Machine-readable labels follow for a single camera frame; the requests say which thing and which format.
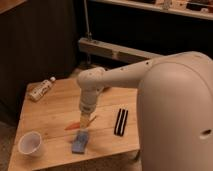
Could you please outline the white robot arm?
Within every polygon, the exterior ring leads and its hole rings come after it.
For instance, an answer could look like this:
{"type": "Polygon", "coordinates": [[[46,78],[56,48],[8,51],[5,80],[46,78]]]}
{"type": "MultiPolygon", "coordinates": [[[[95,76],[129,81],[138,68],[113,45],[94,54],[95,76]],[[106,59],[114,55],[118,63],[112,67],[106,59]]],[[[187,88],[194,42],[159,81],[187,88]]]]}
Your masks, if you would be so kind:
{"type": "Polygon", "coordinates": [[[79,108],[93,113],[99,90],[135,88],[142,171],[213,171],[213,59],[196,52],[158,57],[77,77],[79,108]]]}

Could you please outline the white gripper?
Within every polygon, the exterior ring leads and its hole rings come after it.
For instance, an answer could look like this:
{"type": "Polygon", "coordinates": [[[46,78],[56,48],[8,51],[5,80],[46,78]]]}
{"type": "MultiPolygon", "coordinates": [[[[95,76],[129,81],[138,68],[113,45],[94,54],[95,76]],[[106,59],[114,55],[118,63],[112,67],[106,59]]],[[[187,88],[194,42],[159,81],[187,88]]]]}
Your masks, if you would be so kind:
{"type": "Polygon", "coordinates": [[[98,92],[96,90],[86,91],[82,90],[80,95],[79,108],[82,112],[80,116],[80,127],[86,128],[90,122],[90,114],[96,109],[98,101],[98,92]]]}

